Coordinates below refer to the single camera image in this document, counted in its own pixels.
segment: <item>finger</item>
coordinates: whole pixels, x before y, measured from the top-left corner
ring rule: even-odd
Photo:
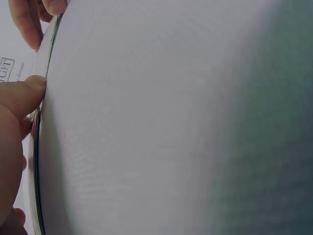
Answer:
[[[27,235],[26,230],[12,210],[0,228],[0,235]]]
[[[41,76],[30,76],[24,82],[0,83],[0,107],[5,107],[21,121],[33,112],[45,95],[46,81]]]
[[[21,210],[20,208],[14,208],[13,211],[16,217],[18,218],[18,220],[20,221],[20,223],[24,225],[26,222],[26,215],[23,212],[23,210]]]
[[[67,0],[42,0],[47,12],[52,16],[57,16],[65,12]]]
[[[42,40],[39,30],[40,21],[35,0],[9,0],[9,7],[13,22],[21,32],[24,40],[32,49],[38,49]]]
[[[44,22],[49,23],[52,20],[52,15],[47,12],[42,0],[38,0],[38,15]]]
[[[21,138],[25,139],[26,136],[30,133],[31,130],[31,121],[30,118],[25,117],[22,121],[20,121],[20,129],[21,129]]]

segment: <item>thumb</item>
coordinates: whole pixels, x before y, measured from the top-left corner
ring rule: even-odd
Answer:
[[[46,80],[38,75],[24,82],[0,83],[0,106],[4,106],[20,121],[33,112],[45,95]]]
[[[20,124],[45,95],[45,79],[0,83],[0,226],[7,219],[19,190],[22,165]]]

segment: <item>white surface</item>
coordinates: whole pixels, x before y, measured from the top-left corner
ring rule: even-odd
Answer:
[[[312,9],[72,1],[42,118],[47,235],[310,234]]]

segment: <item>fingernail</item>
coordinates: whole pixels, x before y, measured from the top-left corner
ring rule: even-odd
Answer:
[[[66,7],[67,7],[66,0],[54,0],[49,3],[47,11],[50,15],[55,16],[63,13]]]
[[[28,77],[25,82],[37,89],[43,89],[46,86],[46,79],[37,75]]]

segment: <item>hand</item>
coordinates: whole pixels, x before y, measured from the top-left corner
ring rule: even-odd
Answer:
[[[26,167],[22,140],[30,132],[32,113],[45,95],[45,79],[0,83],[0,235],[23,235],[25,214],[12,209]]]
[[[67,0],[9,0],[12,19],[28,45],[38,50],[43,38],[40,20],[65,12]]]

